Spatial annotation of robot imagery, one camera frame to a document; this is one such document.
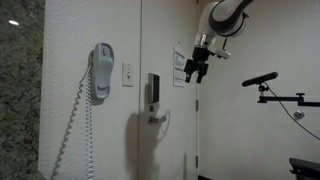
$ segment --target telephone handset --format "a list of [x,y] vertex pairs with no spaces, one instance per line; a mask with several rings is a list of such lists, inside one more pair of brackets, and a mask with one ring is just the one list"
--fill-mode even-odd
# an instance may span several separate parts
[[110,80],[114,65],[113,50],[106,43],[98,43],[94,50],[90,52],[89,64],[83,78],[79,82],[79,90],[73,104],[73,109],[69,118],[68,126],[61,143],[59,154],[50,177],[51,180],[57,178],[60,163],[63,160],[63,154],[69,140],[72,124],[76,116],[77,106],[81,99],[83,87],[86,87],[86,176],[88,180],[93,180],[93,133],[91,117],[91,100],[103,101],[110,94]]
[[92,57],[91,89],[93,98],[103,100],[109,96],[113,64],[111,46],[106,43],[98,43]]

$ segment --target coiled phone cord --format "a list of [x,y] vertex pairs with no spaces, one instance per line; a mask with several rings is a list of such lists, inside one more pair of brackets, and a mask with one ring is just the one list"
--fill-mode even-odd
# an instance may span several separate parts
[[79,82],[79,89],[77,92],[77,97],[73,104],[73,109],[71,111],[71,116],[69,117],[69,122],[65,134],[63,136],[63,141],[61,143],[61,147],[59,149],[59,154],[57,156],[57,160],[55,162],[55,166],[53,168],[52,175],[50,177],[51,180],[55,180],[58,175],[58,169],[60,168],[60,163],[62,161],[62,156],[64,154],[64,150],[67,147],[67,142],[69,140],[69,135],[72,129],[72,123],[74,122],[74,118],[76,116],[76,111],[78,110],[77,106],[79,105],[79,100],[81,99],[81,93],[83,88],[83,81],[86,78],[86,176],[88,180],[93,180],[93,143],[92,143],[92,115],[91,115],[91,66],[92,66],[92,56],[93,51],[89,55],[89,65],[83,76],[83,78]]

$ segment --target door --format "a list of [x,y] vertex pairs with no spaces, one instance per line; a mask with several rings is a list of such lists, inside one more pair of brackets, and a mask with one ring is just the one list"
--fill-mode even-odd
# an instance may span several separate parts
[[[191,57],[196,10],[195,0],[142,0],[139,180],[197,178],[195,78],[184,88],[173,86],[174,47]],[[160,98],[153,112],[146,103],[148,73],[160,76]],[[155,115],[166,115],[167,121],[150,125]]]

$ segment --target granite wall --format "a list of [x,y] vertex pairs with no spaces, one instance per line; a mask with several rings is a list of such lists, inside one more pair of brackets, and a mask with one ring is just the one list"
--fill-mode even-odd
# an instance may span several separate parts
[[0,0],[0,179],[42,179],[37,161],[44,5]]

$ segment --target phone cord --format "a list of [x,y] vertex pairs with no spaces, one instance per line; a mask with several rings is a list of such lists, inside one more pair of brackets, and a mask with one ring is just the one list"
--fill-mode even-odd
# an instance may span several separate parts
[[93,180],[93,143],[91,114],[91,73],[87,73],[86,88],[86,175]]

